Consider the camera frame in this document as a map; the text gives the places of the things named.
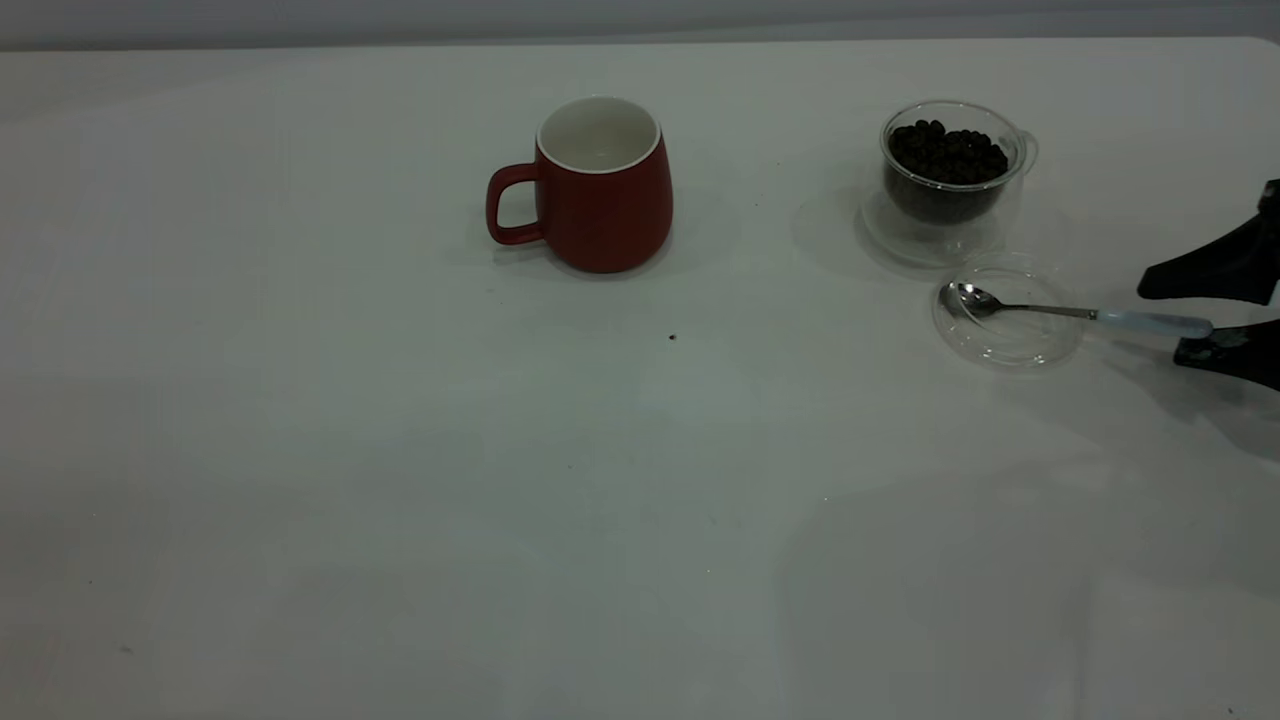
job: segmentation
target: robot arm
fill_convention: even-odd
[[[1258,214],[1221,238],[1147,269],[1148,300],[1219,297],[1267,305],[1280,281],[1280,179],[1267,183]],[[1178,343],[1174,363],[1280,391],[1280,320],[1222,328]]]

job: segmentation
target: white wall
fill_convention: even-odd
[[[1280,0],[5,0],[0,49],[617,37],[1254,35]]]

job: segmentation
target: white table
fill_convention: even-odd
[[[0,717],[1280,716],[1280,396],[1160,340],[968,364],[850,224],[883,119],[969,99],[1039,137],[1011,245],[1082,299],[1274,318],[1133,288],[1280,177],[1277,77],[1254,40],[0,56]],[[593,91],[676,178],[622,277],[481,217]]]

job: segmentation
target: white spoon handle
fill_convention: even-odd
[[[1097,320],[1114,328],[1172,337],[1204,338],[1213,333],[1213,323],[1204,318],[1188,318],[1185,315],[1098,310]]]

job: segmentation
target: spoon handle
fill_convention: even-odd
[[[1213,323],[1204,318],[1185,315],[1161,315],[1158,313],[1128,313],[1123,310],[1098,310],[1098,322],[1105,325],[1146,333],[1204,338],[1213,334]]]
[[[1083,307],[1056,307],[1052,305],[1006,305],[1006,310],[1027,310],[1029,313],[1044,313],[1047,315],[1066,315],[1068,318],[1080,318],[1082,320],[1097,320],[1097,310]]]
[[[1206,338],[1213,333],[1213,323],[1203,318],[1185,315],[1162,315],[1160,313],[1129,313],[1125,310],[1084,310],[1079,307],[1048,307],[1044,305],[1010,305],[1010,310],[1029,310],[1097,320],[1103,325],[1124,328],[1140,333],[1153,333],[1171,337]]]

